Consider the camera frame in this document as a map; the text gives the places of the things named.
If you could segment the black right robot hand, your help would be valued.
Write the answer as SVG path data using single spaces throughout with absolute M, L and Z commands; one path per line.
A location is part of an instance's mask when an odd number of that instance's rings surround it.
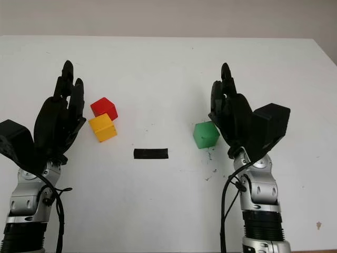
M 209 118 L 229 145 L 227 154 L 231 159 L 248 141 L 251 116 L 252 109 L 246 97 L 237 92 L 229 65 L 223 63 L 221 80 L 212 85 Z

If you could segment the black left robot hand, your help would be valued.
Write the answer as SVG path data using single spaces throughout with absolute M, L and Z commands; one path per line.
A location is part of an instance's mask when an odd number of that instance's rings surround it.
M 41 158 L 61 165 L 67 163 L 64 153 L 86 121 L 83 109 L 84 84 L 80 78 L 74 80 L 73 64 L 67 60 L 54 94 L 45 100 L 35 121 L 34 145 Z

